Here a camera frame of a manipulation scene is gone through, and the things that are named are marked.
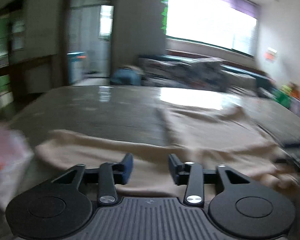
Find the beige plain cushion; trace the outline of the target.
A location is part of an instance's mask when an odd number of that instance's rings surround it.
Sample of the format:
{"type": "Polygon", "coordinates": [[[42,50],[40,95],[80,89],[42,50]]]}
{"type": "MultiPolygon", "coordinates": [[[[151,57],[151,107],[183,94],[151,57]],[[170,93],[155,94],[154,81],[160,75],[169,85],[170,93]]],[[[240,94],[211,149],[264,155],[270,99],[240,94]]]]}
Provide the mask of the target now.
{"type": "Polygon", "coordinates": [[[257,97],[257,83],[254,77],[226,70],[223,71],[223,75],[227,93],[257,97]]]}

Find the dark wooden desk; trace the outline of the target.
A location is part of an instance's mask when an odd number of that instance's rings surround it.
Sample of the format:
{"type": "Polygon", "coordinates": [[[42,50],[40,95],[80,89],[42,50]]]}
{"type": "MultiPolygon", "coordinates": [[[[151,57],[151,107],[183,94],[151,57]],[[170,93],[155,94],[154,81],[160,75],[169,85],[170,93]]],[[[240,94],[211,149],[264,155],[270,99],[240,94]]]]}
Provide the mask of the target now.
{"type": "Polygon", "coordinates": [[[0,66],[0,76],[9,76],[9,86],[15,102],[30,101],[54,87],[53,56],[42,56],[0,66]]]}

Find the teal window bench sofa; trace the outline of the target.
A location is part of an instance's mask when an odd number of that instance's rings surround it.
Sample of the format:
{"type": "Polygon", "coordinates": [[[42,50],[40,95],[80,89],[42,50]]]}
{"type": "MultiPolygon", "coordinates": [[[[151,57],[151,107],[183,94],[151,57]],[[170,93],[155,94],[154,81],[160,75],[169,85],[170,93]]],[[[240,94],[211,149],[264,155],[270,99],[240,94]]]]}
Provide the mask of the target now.
{"type": "Polygon", "coordinates": [[[230,61],[225,61],[216,57],[201,57],[201,58],[191,58],[191,57],[181,57],[175,55],[140,55],[139,64],[142,63],[145,59],[157,60],[161,62],[181,62],[181,63],[194,63],[194,62],[218,62],[222,70],[237,74],[247,74],[256,79],[257,89],[262,88],[268,92],[272,92],[275,89],[273,82],[267,75],[261,70],[256,70],[250,67],[242,66],[230,61]]]}

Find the butterfly print cushion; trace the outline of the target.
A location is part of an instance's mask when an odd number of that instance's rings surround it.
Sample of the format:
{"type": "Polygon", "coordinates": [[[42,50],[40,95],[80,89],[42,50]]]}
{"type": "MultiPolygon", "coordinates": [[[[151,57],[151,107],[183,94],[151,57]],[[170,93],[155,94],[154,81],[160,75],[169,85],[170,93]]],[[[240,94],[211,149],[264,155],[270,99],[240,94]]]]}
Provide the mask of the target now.
{"type": "Polygon", "coordinates": [[[149,87],[171,87],[223,92],[225,77],[222,59],[208,57],[159,61],[139,59],[143,71],[142,84],[149,87]]]}

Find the green plastic basin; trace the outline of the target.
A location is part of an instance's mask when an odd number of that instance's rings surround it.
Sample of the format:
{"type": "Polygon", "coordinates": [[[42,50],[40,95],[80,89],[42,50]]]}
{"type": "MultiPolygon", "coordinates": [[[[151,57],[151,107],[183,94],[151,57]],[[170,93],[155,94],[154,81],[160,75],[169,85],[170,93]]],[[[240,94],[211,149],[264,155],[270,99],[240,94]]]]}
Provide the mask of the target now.
{"type": "Polygon", "coordinates": [[[275,93],[275,101],[283,107],[289,109],[291,103],[291,92],[292,89],[288,85],[282,85],[281,88],[275,93]]]}

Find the blue small cabinet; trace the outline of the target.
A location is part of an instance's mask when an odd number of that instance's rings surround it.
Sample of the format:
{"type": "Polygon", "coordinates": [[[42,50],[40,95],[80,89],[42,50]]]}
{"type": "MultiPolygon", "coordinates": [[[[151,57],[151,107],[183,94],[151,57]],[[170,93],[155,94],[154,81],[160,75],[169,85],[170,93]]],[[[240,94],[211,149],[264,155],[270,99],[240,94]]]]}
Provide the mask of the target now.
{"type": "Polygon", "coordinates": [[[86,59],[84,51],[74,51],[67,53],[69,83],[73,85],[83,79],[84,61],[86,59]]]}

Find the blue folded blanket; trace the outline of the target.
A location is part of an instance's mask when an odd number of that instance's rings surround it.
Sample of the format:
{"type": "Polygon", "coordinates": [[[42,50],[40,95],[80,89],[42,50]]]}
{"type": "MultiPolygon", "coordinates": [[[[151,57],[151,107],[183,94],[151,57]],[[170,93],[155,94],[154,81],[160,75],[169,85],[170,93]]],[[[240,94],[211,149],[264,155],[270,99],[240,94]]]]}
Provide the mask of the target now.
{"type": "Polygon", "coordinates": [[[110,77],[111,85],[140,86],[143,70],[137,66],[124,65],[110,77]]]}

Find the cream beige sweater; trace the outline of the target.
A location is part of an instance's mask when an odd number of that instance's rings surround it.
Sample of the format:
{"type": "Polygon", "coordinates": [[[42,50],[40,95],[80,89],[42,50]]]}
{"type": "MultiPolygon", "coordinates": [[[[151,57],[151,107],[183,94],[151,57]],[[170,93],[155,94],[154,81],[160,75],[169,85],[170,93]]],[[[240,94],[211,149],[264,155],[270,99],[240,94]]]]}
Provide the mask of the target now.
{"type": "Polygon", "coordinates": [[[37,146],[38,156],[61,170],[76,164],[97,168],[118,162],[126,153],[134,157],[134,168],[124,196],[182,197],[184,187],[174,184],[168,170],[168,155],[213,169],[224,164],[280,193],[291,195],[298,188],[296,172],[273,160],[285,155],[274,139],[257,126],[242,107],[223,110],[163,104],[158,107],[167,130],[168,145],[116,141],[90,137],[68,130],[55,130],[37,146]]]}

